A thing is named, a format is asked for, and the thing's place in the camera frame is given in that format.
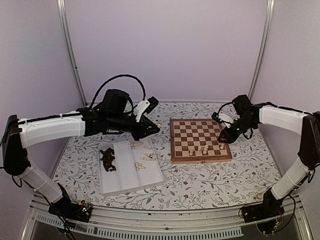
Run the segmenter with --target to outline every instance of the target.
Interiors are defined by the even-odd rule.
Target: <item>pile of dark chess pieces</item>
[[[102,158],[100,160],[103,161],[104,169],[107,172],[116,171],[116,167],[112,165],[112,161],[115,160],[115,151],[109,147],[105,151],[100,150],[100,153],[102,153]]]

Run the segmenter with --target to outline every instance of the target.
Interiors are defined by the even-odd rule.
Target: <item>chessboard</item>
[[[212,119],[170,119],[171,162],[195,164],[231,161],[229,145],[217,139],[221,130],[222,126]]]

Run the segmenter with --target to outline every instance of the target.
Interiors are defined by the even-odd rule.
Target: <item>white wall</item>
[[[80,107],[56,1],[2,0],[0,29],[0,133],[12,114],[35,118]],[[50,173],[63,142],[33,146],[29,158]],[[0,239],[21,238],[32,196],[26,184],[17,188],[1,170]]]
[[[275,1],[254,102],[320,110],[320,1]],[[282,173],[297,157],[300,137],[275,127],[263,134]],[[320,239],[320,171],[299,189],[314,239]]]
[[[65,5],[88,101],[118,74],[137,76],[147,95],[159,100],[229,101],[249,91],[266,0],[67,0]],[[110,86],[134,100],[142,97],[132,79]]]

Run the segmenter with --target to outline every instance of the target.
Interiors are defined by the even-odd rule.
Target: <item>tabletop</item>
[[[240,136],[230,144],[230,162],[172,164],[170,119],[210,119],[221,103],[159,103],[147,115],[161,124],[151,136],[164,176],[161,186],[104,197],[100,194],[98,146],[132,140],[122,135],[97,134],[70,138],[53,176],[71,200],[86,200],[96,206],[139,210],[195,210],[231,207],[260,202],[264,192],[281,175],[258,129],[251,139]],[[236,116],[232,106],[223,113]]]

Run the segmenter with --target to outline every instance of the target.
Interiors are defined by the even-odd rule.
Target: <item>robotic arm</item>
[[[301,136],[298,157],[285,175],[263,195],[261,204],[244,206],[244,221],[254,222],[283,214],[285,197],[309,178],[320,163],[320,112],[308,113],[288,107],[276,106],[271,102],[252,104],[246,95],[239,95],[230,104],[234,106],[239,119],[233,121],[225,114],[215,112],[212,118],[226,127],[221,131],[218,141],[231,144],[248,130],[257,129],[258,124],[273,125]],[[263,231],[273,233],[274,226],[260,226]]]
[[[128,101],[132,110],[125,112]],[[109,130],[118,131],[116,134],[129,132],[138,141],[160,131],[157,125],[144,116],[144,113],[150,113],[157,105],[158,101],[151,97],[133,107],[128,93],[109,89],[103,101],[95,107],[35,119],[18,119],[17,115],[11,115],[2,139],[3,168],[12,177],[18,176],[40,192],[50,202],[50,213],[88,222],[91,205],[84,201],[71,202],[62,185],[54,182],[29,161],[27,148],[60,138],[114,134]]]

